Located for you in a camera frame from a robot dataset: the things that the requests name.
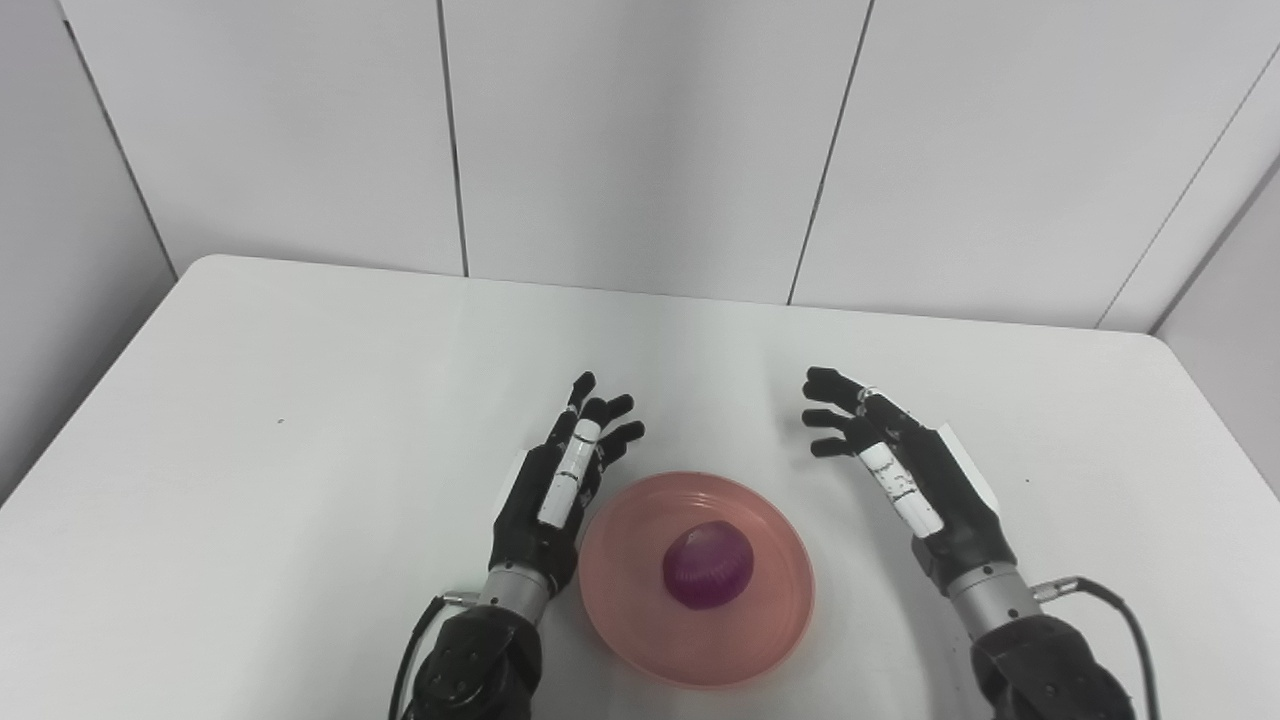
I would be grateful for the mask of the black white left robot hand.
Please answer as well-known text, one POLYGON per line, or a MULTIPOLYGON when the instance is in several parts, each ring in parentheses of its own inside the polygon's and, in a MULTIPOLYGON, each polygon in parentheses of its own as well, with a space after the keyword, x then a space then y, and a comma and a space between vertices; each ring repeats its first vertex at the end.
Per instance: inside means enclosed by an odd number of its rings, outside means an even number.
POLYGON ((550 597, 573 579, 579 536, 605 470, 645 436, 626 416, 631 395, 603 398, 596 378, 581 374, 547 439, 529 450, 493 523, 490 570, 530 570, 550 597))

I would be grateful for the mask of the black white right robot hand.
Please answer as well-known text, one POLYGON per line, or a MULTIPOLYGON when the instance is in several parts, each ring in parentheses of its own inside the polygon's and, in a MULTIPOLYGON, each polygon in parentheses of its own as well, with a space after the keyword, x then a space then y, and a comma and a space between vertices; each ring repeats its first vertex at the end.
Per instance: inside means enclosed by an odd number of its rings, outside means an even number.
POLYGON ((803 393, 819 404, 803 424, 835 432, 813 441, 812 454, 864 464, 911 529, 913 552, 938 591, 979 568, 1016 564, 995 497, 974 484, 977 470, 955 438, 833 368, 809 368, 803 393))

